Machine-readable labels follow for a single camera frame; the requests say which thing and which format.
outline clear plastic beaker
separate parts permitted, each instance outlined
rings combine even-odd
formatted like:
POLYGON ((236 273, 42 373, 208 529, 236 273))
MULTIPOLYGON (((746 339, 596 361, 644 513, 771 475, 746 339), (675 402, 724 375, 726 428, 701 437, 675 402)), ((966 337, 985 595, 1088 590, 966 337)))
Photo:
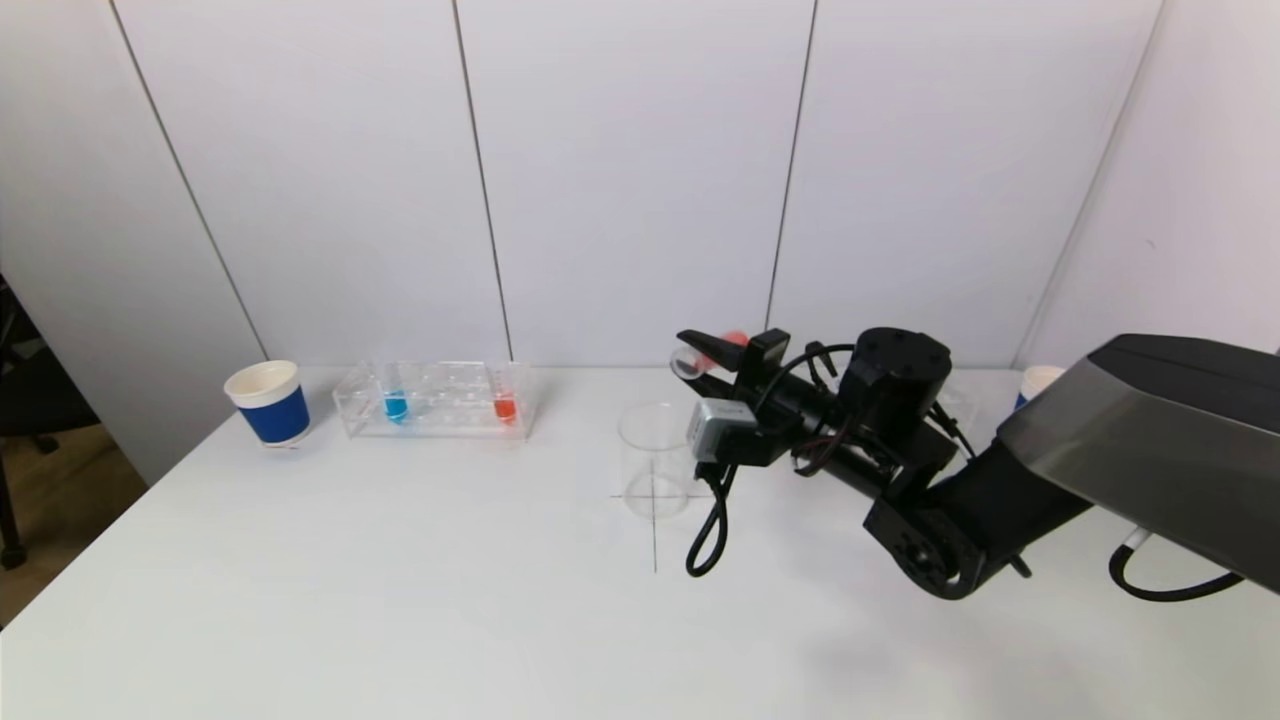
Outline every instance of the clear plastic beaker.
POLYGON ((622 413, 622 500, 641 518, 671 518, 689 505, 694 456, 685 441, 692 410, 669 402, 622 413))

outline tabletop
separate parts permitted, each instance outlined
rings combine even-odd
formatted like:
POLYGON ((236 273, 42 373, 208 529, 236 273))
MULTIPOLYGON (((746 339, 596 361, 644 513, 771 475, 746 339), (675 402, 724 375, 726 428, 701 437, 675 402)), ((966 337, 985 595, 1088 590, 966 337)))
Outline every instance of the tabletop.
MULTIPOLYGON (((308 368, 296 450, 232 416, 0 633, 4 720, 346 717, 1275 717, 1280 598, 1146 603, 1093 509, 948 602, 861 529, 870 501, 744 469, 723 560, 708 500, 652 523, 617 495, 618 414, 692 405, 658 369, 541 370, 526 442, 348 439, 308 368)), ((975 445, 1018 374, 960 370, 975 445)), ((1135 583, 1220 570, 1155 538, 1135 583)))

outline test tube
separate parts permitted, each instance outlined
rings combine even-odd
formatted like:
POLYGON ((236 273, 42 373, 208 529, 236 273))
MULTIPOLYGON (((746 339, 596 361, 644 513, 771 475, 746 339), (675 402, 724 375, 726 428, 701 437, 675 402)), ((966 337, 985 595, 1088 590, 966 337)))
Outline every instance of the test tube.
POLYGON ((516 406, 516 388, 512 387, 508 374, 498 368, 485 366, 489 373, 489 391, 493 392, 493 413, 503 424, 515 425, 518 407, 516 406))
POLYGON ((397 425, 408 418, 408 398, 404 396, 404 383, 396 363, 375 363, 374 377, 378 389, 383 393, 383 409, 387 419, 397 425))

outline black cable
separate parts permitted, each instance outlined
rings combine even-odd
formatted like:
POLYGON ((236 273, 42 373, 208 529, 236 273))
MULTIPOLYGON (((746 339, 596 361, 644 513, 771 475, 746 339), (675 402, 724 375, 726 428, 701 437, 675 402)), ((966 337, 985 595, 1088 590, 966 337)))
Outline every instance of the black cable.
POLYGON ((1129 559, 1133 557, 1134 551, 1138 550, 1143 542, 1146 542, 1149 534, 1151 533, 1140 528, 1134 530, 1134 533, 1129 536, 1129 539, 1125 541, 1125 544, 1121 544, 1114 553, 1111 553, 1111 562, 1107 566, 1115 584, 1120 585, 1120 589, 1137 598, 1151 602, 1183 602, 1187 600, 1199 600, 1235 587, 1244 580, 1244 578, 1236 575, 1235 573, 1228 573, 1198 585, 1180 588, 1176 591, 1148 591, 1146 588, 1135 588, 1124 579, 1124 568, 1129 564, 1129 559))
POLYGON ((782 382, 782 378, 787 377, 787 374, 791 373, 791 370, 800 366, 801 363, 806 363, 813 357, 822 357, 823 355, 831 352, 852 352, 856 347, 858 346, 851 342, 845 342, 841 345, 828 345, 822 350, 812 350, 809 352, 796 355, 791 360, 787 360, 787 363, 783 364, 781 368, 778 368, 778 372, 773 374, 773 378, 769 379, 769 383, 764 386, 764 389, 760 392, 760 397, 755 398, 755 405, 751 406, 751 413, 759 415, 760 409, 764 407, 764 404, 769 400, 769 396, 773 395, 773 389, 778 387, 778 383, 782 382))
MULTIPOLYGON (((801 363, 806 363, 814 357, 822 357, 823 355, 831 352, 852 352, 855 347, 856 346, 851 342, 828 345, 792 357, 778 368, 778 370, 769 379, 768 384, 764 386, 760 396, 755 398, 755 405, 751 407, 751 411, 759 416, 760 409, 764 407, 765 402, 768 402, 769 396, 773 395, 774 388, 778 387, 782 378, 787 377, 787 374, 800 366, 801 363)), ((724 555, 724 544, 728 542, 728 492, 733 487, 733 478, 736 475, 737 465, 730 465, 723 482, 713 478, 703 478, 703 480, 705 480, 712 488, 712 496, 716 498, 716 503, 712 506, 710 512, 707 514, 707 519, 703 520, 703 527, 698 530, 698 537, 694 538, 694 544, 689 547, 689 555, 685 556, 685 571, 695 578, 701 578, 709 573, 710 569, 719 562, 721 556, 724 555), (716 528, 716 544, 712 546, 712 551, 707 556, 707 560, 704 560, 701 565, 698 565, 698 555, 703 551, 707 538, 710 537, 712 528, 716 528)))
POLYGON ((942 432, 947 433, 947 437, 960 442, 960 446, 969 454, 970 460, 978 456, 973 451, 973 446, 969 445, 969 438, 964 437, 964 432, 960 430, 959 423, 956 423, 955 418, 947 415, 947 411, 942 409, 940 402, 934 402, 933 407, 929 407, 928 416, 942 428, 942 432))
POLYGON ((701 578, 709 573, 719 562, 721 555, 724 555, 724 543, 728 542, 728 506, 726 502, 728 501, 728 491, 733 487, 735 475, 737 475, 737 465, 730 465, 723 484, 718 479, 704 478, 712 488, 716 505, 712 506, 707 520, 703 520, 703 528, 698 530, 698 537, 694 538, 694 544, 689 546, 689 555, 685 556, 685 571, 695 578, 701 578), (701 553, 703 544, 707 542, 708 536, 712 534, 713 525, 717 528, 716 544, 712 547, 712 552, 707 556, 707 560, 701 565, 696 565, 698 555, 701 553))

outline wooden floor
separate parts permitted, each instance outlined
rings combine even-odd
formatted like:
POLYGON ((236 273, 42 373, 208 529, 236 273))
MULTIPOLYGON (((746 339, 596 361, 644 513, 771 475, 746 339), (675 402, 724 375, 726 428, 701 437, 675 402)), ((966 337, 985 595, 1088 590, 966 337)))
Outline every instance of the wooden floor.
POLYGON ((146 492, 102 425, 52 436, 41 455, 27 438, 4 441, 4 469, 26 565, 0 571, 0 625, 8 625, 93 538, 146 492))

